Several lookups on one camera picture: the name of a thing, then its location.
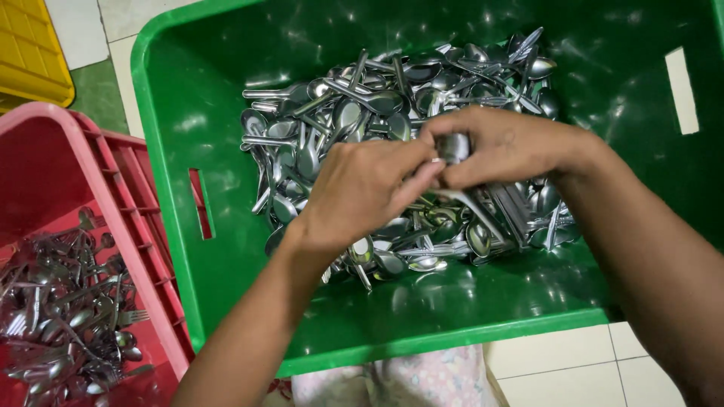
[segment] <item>yellow plastic crate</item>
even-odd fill
[[[43,0],[0,0],[0,114],[28,101],[67,107],[75,88]]]

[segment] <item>pink plastic crate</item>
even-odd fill
[[[193,359],[146,143],[102,130],[85,115],[33,102],[0,117],[0,266],[18,240],[77,226],[82,206],[102,215],[151,317],[132,327],[156,368],[126,379],[116,405],[164,405]],[[7,349],[0,346],[0,367]],[[128,369],[137,365],[130,364]],[[24,385],[0,374],[0,406],[22,405]]]

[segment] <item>floor tile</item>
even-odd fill
[[[75,101],[70,109],[85,113],[99,127],[128,134],[116,72],[110,59],[70,72]]]
[[[498,379],[615,360],[607,325],[493,342],[486,360]]]
[[[626,406],[616,362],[512,377],[498,382],[510,407]]]
[[[98,0],[108,42],[138,34],[153,17],[199,0]]]
[[[619,361],[628,407],[683,407],[681,393],[650,357]]]
[[[131,78],[131,49],[133,48],[136,37],[137,36],[134,35],[124,38],[111,43],[110,46],[113,66],[116,70],[116,78],[118,79],[118,87],[121,90],[121,99],[123,99],[123,109],[126,112],[128,130],[132,136],[144,138]]]
[[[69,70],[108,59],[108,43],[96,0],[46,0]]]
[[[618,360],[649,355],[646,349],[641,346],[628,322],[616,322],[615,324],[609,324],[608,327],[611,329],[613,350],[616,352]]]

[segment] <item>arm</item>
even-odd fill
[[[636,336],[690,405],[724,402],[724,257],[585,130],[496,109],[432,119],[421,137],[465,133],[474,154],[441,182],[465,188],[550,172]]]
[[[260,405],[324,270],[430,186],[443,167],[430,162],[436,156],[421,141],[335,145],[304,211],[201,349],[172,405]]]

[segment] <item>green floor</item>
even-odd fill
[[[69,109],[84,113],[100,128],[129,134],[112,60],[70,71],[70,76],[75,100]]]

